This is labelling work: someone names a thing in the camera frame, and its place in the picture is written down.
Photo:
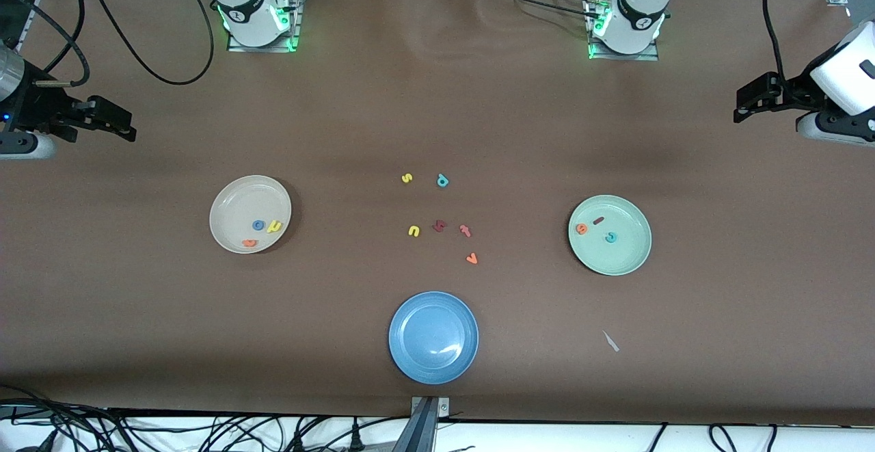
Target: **silver metal cylinder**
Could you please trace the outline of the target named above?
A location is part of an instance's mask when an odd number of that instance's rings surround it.
[[[12,49],[0,44],[0,102],[18,89],[25,77],[25,60]]]

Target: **white plate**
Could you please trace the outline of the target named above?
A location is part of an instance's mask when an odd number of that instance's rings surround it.
[[[254,222],[265,222],[262,230]],[[272,222],[281,222],[278,231],[268,233]],[[225,249],[237,254],[262,252],[276,243],[291,221],[291,198],[287,190],[271,177],[249,175],[225,186],[210,208],[210,231]],[[247,247],[244,241],[255,240]]]

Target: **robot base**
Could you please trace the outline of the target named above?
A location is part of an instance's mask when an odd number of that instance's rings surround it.
[[[608,6],[607,0],[585,0],[584,12],[594,12],[599,15],[599,18],[587,17],[587,38],[589,40],[590,59],[614,59],[614,60],[659,60],[659,52],[656,50],[656,40],[650,42],[650,45],[640,53],[625,54],[617,53],[610,50],[600,38],[593,33],[596,25],[604,21],[606,13],[604,10]]]
[[[280,34],[273,42],[266,46],[244,46],[234,36],[228,34],[228,52],[254,52],[254,53],[290,53],[297,51],[298,38],[301,35],[301,23],[304,21],[304,0],[285,0],[285,5],[292,7],[288,16],[288,31]]]

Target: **blue plate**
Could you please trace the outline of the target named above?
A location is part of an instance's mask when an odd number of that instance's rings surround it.
[[[388,328],[388,349],[404,375],[423,384],[459,378],[477,355],[479,331],[468,305],[450,293],[407,299]]]

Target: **brown table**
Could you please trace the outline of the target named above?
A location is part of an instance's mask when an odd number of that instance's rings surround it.
[[[470,418],[875,423],[875,152],[805,140],[794,112],[731,123],[774,68],[759,0],[672,0],[658,63],[588,60],[578,19],[512,0],[310,0],[298,53],[218,52],[183,88],[87,1],[94,76],[71,93],[140,134],[0,166],[4,381],[132,408],[402,414],[444,394]],[[107,2],[163,75],[200,67],[192,0]],[[75,0],[43,6],[72,29]],[[772,11],[790,75],[849,28],[823,0]],[[25,56],[59,45],[38,23]],[[246,174],[287,184],[296,219],[239,256],[207,213]],[[594,194],[647,215],[634,274],[572,255]],[[386,343],[427,290],[481,327],[437,388]]]

